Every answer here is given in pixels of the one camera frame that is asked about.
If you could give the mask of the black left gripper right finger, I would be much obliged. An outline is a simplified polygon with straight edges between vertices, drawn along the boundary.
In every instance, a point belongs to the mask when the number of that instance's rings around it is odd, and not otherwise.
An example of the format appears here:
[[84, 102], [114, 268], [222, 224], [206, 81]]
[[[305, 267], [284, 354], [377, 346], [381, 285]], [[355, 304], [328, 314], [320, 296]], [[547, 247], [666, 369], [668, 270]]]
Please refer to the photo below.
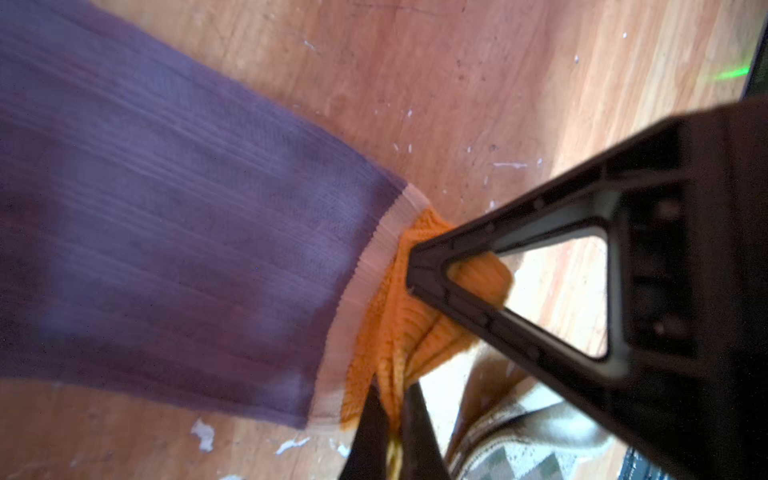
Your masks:
[[401, 435], [401, 479], [450, 479], [419, 383], [411, 385], [405, 393]]

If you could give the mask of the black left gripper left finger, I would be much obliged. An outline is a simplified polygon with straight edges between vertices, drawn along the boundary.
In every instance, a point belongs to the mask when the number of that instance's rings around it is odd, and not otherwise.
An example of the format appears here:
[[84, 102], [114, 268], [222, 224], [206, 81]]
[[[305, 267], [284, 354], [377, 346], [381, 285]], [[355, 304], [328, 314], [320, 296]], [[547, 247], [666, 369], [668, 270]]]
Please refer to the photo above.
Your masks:
[[349, 456], [339, 480], [384, 480], [387, 477], [389, 418], [378, 385], [372, 383]]

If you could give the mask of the purple sock teal toe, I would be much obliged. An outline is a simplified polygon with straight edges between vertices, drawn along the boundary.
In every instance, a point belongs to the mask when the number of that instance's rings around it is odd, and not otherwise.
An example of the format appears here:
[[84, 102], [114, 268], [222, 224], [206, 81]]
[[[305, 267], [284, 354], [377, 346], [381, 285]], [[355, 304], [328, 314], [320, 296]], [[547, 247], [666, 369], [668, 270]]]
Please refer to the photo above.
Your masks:
[[472, 337], [409, 297], [424, 195], [87, 1], [1, 5], [1, 373], [297, 429]]

